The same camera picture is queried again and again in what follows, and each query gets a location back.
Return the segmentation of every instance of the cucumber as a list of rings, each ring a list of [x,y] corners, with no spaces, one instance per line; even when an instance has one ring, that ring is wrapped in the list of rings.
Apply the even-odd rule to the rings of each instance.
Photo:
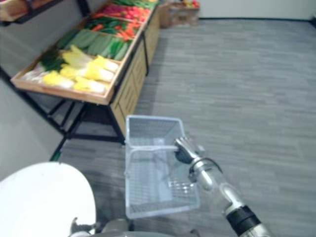
[[[121,60],[124,58],[124,56],[125,56],[127,50],[128,50],[128,43],[124,43],[124,45],[122,46],[122,48],[121,48],[121,49],[119,50],[119,52],[115,55],[114,59],[115,59],[115,60],[118,60],[118,61],[121,61]]]
[[[98,45],[97,54],[102,53],[107,48],[107,46],[111,42],[111,39],[112,39],[111,36],[104,37],[103,41],[101,41],[101,44]]]
[[[109,58],[114,58],[118,44],[119,44],[119,40],[116,39],[116,41],[111,45]]]
[[[77,35],[78,32],[78,29],[72,29],[71,31],[66,33],[62,38],[59,39],[59,41],[56,44],[56,47],[58,49],[64,48],[68,44],[68,42],[71,41]]]
[[[99,37],[97,37],[97,38],[92,42],[92,44],[90,44],[90,46],[89,46],[89,48],[88,48],[88,51],[87,51],[87,54],[89,54],[89,55],[94,55],[93,52],[94,52],[94,50],[95,50],[96,44],[98,43],[98,39],[99,39]]]
[[[108,44],[108,46],[106,47],[106,49],[100,55],[103,57],[108,57],[111,54],[111,48],[113,47],[115,43],[116,43],[116,38],[113,37],[110,43]]]
[[[121,41],[118,42],[118,45],[117,45],[117,47],[115,49],[115,53],[114,53],[113,57],[115,57],[118,54],[118,52],[123,47],[123,45],[124,45],[124,41],[121,40]]]
[[[72,44],[78,48],[86,48],[95,40],[95,38],[97,38],[98,35],[99,34],[96,32],[81,30],[75,38],[67,44],[66,49],[69,49]]]
[[[100,30],[100,32],[108,33],[108,34],[116,34],[117,31],[113,28],[103,28]]]
[[[90,55],[96,55],[98,54],[98,47],[99,45],[101,45],[102,41],[103,41],[103,36],[98,36],[95,41],[93,42],[93,44],[90,45],[91,49],[89,51]]]

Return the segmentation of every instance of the red vegetable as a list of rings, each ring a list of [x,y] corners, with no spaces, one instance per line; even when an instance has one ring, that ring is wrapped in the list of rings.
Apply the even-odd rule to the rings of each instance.
[[[96,25],[95,27],[92,28],[92,31],[99,31],[100,29],[103,28],[102,24]]]

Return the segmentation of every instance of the gray carpet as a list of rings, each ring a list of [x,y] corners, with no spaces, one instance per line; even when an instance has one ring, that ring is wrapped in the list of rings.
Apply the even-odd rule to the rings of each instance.
[[[201,21],[162,30],[137,114],[178,117],[278,237],[316,233],[316,30],[306,22]],[[69,141],[98,209],[123,217],[124,148]],[[137,230],[235,236],[201,193],[200,210],[135,222]]]

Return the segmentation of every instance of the produce display stand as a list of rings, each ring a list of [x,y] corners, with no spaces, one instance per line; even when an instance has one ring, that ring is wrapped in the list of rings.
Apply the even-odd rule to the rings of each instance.
[[[90,13],[86,0],[77,0],[83,16]],[[22,99],[24,99],[42,118],[51,124],[58,132],[63,135],[63,139],[57,147],[55,155],[59,152],[67,139],[88,139],[120,142],[125,141],[125,118],[133,114],[143,82],[149,72],[149,65],[152,62],[159,36],[159,14],[158,6],[155,5],[147,19],[141,24],[135,38],[133,39],[125,57],[119,64],[115,78],[112,80],[109,90],[105,95],[93,95],[83,92],[67,92],[55,87],[30,85],[27,81],[19,79],[19,74],[14,78],[0,68],[1,78],[9,85]],[[50,95],[59,99],[58,103],[50,110],[44,110],[28,92]],[[62,122],[57,122],[53,117],[61,107],[68,104],[67,111]],[[72,120],[72,124],[66,127],[71,115],[74,113],[75,106],[81,108]],[[113,129],[111,135],[78,134],[76,131],[82,122],[98,122],[110,125]]]

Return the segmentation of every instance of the shelf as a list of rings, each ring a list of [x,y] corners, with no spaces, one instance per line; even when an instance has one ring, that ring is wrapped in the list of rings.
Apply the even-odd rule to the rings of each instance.
[[[30,10],[28,13],[26,13],[25,15],[19,17],[18,19],[14,20],[14,21],[0,21],[0,25],[1,26],[9,26],[12,23],[15,24],[24,24],[25,22],[31,20],[32,18],[36,17],[37,15],[41,14],[42,12],[48,10],[49,8],[59,4],[60,2],[62,2],[63,0],[53,0],[50,1],[48,3],[46,3],[43,6],[40,6],[36,9],[32,9]],[[83,16],[86,16],[90,13],[90,9],[88,7],[88,4],[86,2],[86,0],[77,0],[78,4],[79,4],[79,8],[81,10],[81,13]]]

